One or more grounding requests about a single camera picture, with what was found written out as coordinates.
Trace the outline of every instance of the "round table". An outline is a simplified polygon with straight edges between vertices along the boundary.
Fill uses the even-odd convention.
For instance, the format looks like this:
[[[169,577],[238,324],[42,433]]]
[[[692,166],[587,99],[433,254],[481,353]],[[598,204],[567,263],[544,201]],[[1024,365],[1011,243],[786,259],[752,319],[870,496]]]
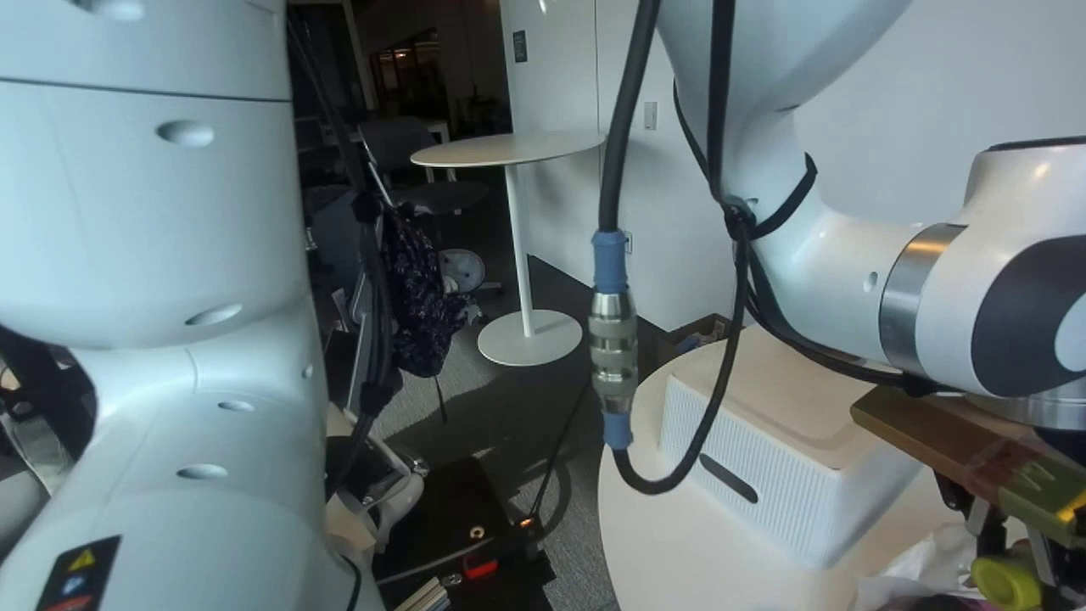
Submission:
[[[502,365],[539,365],[552,362],[577,349],[584,330],[567,313],[533,310],[528,263],[519,234],[519,204],[515,204],[515,166],[544,164],[552,157],[571,157],[600,145],[600,132],[502,132],[481,139],[454,139],[442,145],[419,149],[412,157],[413,166],[428,171],[507,171],[507,204],[508,204],[508,229],[512,229],[512,263],[515,263],[515,295],[519,313],[491,319],[480,331],[480,353]]]

